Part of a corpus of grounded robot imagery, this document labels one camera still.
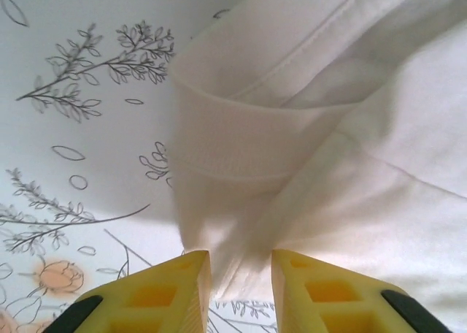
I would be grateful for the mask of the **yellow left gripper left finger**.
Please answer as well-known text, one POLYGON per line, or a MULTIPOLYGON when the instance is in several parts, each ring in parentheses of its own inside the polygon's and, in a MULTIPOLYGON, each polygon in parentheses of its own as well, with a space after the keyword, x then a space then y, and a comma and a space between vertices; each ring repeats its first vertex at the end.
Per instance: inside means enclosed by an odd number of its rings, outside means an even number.
POLYGON ((209 253, 197 250, 80 296, 46 332, 205 332, 209 253))

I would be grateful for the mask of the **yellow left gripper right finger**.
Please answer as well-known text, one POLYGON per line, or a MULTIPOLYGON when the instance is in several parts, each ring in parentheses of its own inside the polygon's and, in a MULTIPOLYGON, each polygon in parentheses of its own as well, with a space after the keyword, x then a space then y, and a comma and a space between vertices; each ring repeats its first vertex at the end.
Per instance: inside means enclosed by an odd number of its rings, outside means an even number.
POLYGON ((401 288, 291 250, 272 251, 271 284, 279 332, 447 331, 401 288))

